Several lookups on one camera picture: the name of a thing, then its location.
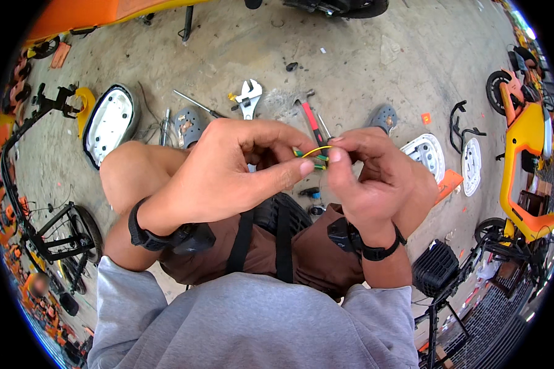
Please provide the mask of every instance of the concrete floor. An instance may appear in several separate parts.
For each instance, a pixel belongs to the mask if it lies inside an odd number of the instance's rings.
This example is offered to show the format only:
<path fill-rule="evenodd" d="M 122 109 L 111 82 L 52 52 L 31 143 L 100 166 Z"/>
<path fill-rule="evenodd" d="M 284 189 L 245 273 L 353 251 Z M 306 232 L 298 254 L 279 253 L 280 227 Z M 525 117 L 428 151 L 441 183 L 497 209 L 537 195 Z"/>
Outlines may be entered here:
<path fill-rule="evenodd" d="M 448 120 L 452 107 L 466 99 L 461 127 L 476 126 L 488 133 L 479 138 L 483 152 L 480 187 L 472 197 L 462 191 L 437 205 L 407 247 L 414 261 L 433 239 L 443 240 L 453 232 L 450 245 L 456 255 L 465 250 L 463 260 L 475 245 L 476 224 L 503 216 L 498 204 L 503 164 L 494 157 L 503 151 L 504 118 L 489 106 L 484 84 L 491 72 L 508 66 L 507 46 L 515 38 L 507 16 L 490 0 L 406 2 L 410 8 L 401 0 L 391 0 L 388 11 L 377 18 L 347 20 L 308 14 L 279 1 L 266 2 L 256 11 L 246 9 L 242 1 L 212 1 L 195 7 L 193 32 L 186 44 L 177 36 L 185 9 L 163 11 L 151 26 L 133 20 L 100 28 L 84 38 L 69 38 L 72 48 L 63 68 L 50 70 L 51 58 L 33 61 L 28 81 L 33 94 L 44 82 L 45 94 L 52 99 L 58 86 L 76 82 L 96 97 L 115 82 L 141 95 L 140 81 L 158 117 L 167 107 L 177 112 L 186 105 L 172 92 L 177 89 L 218 112 L 241 118 L 239 111 L 230 111 L 234 103 L 227 95 L 239 93 L 243 81 L 253 78 L 263 87 L 257 117 L 281 120 L 309 136 L 305 116 L 291 107 L 296 93 L 316 91 L 310 104 L 335 136 L 361 127 L 374 107 L 388 102 L 399 116 L 394 143 L 400 147 L 422 133 L 433 133 L 443 147 L 445 167 L 458 173 L 461 158 L 448 141 Z M 400 47 L 392 61 L 386 60 L 382 49 L 382 43 L 390 40 Z M 303 69 L 285 71 L 290 62 L 298 62 Z M 140 99 L 143 129 L 155 119 Z M 27 116 L 31 110 L 26 107 Z M 432 122 L 425 126 L 421 114 L 427 112 Z M 104 197 L 98 172 L 84 158 L 77 135 L 76 122 L 57 112 L 30 129 L 19 144 L 19 192 L 36 201 L 37 207 L 59 205 L 70 193 L 70 200 L 88 208 L 105 235 L 116 214 Z M 157 142 L 158 134 L 150 143 Z M 310 181 L 297 185 L 291 194 L 297 198 L 300 189 L 322 184 L 324 203 L 336 202 L 326 181 L 320 182 L 321 175 L 312 174 Z M 304 198 L 299 202 L 303 207 L 310 204 Z M 35 213 L 37 228 L 45 223 L 45 215 Z M 176 284 L 157 264 L 151 270 L 169 301 L 184 291 L 185 286 Z M 88 292 L 78 299 L 76 327 L 82 322 L 92 328 L 96 324 L 96 269 L 89 266 L 89 273 L 91 278 L 85 279 Z M 460 287 L 453 299 L 457 309 L 474 283 L 471 278 Z M 413 300 L 422 297 L 414 290 Z M 426 309 L 413 307 L 415 316 Z M 441 314 L 440 322 L 445 317 Z M 415 332 L 418 347 L 426 340 L 426 325 Z"/>

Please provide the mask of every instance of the kickstand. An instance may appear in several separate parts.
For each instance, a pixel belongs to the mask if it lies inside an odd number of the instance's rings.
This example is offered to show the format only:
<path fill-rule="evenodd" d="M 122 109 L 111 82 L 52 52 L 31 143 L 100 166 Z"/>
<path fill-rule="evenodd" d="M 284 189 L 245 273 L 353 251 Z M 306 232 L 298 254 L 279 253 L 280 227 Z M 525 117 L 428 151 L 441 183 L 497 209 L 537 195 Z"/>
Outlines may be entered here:
<path fill-rule="evenodd" d="M 456 122 L 454 123 L 454 113 L 458 109 L 460 110 L 460 112 L 465 113 L 465 107 L 464 107 L 465 104 L 466 104 L 466 100 L 460 101 L 458 104 L 454 106 L 453 109 L 451 109 L 451 114 L 450 114 L 450 142 L 451 142 L 451 146 L 453 146 L 453 148 L 456 151 L 458 151 L 458 154 L 460 155 L 462 154 L 462 152 L 464 152 L 464 145 L 465 145 L 464 141 L 465 141 L 466 133 L 472 133 L 473 135 L 477 135 L 477 136 L 486 136 L 486 133 L 480 132 L 476 127 L 474 127 L 473 129 L 466 128 L 460 133 L 460 117 L 458 116 L 456 118 Z M 456 146 L 456 143 L 454 142 L 454 134 L 457 135 L 458 139 L 460 140 L 459 148 Z"/>
<path fill-rule="evenodd" d="M 191 35 L 191 25 L 193 21 L 193 5 L 187 7 L 187 12 L 185 13 L 185 28 L 178 31 L 178 35 L 183 38 L 183 42 L 186 42 Z"/>

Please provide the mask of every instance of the black strap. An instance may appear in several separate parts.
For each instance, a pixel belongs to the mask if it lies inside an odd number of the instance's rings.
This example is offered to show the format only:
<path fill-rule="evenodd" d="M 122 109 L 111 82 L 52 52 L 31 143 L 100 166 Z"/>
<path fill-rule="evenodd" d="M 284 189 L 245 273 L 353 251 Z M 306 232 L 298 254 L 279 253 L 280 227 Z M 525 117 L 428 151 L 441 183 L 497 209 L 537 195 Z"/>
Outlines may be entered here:
<path fill-rule="evenodd" d="M 244 271 L 246 254 L 248 254 L 248 249 L 251 247 L 252 219 L 253 210 L 240 213 L 238 233 L 236 233 L 236 239 L 234 240 L 232 251 L 230 251 L 230 256 L 226 262 L 226 275 L 233 272 Z"/>
<path fill-rule="evenodd" d="M 289 223 L 289 207 L 280 204 L 277 213 L 277 235 L 275 235 L 275 269 L 277 279 L 292 284 L 294 283 L 294 262 L 291 258 Z"/>

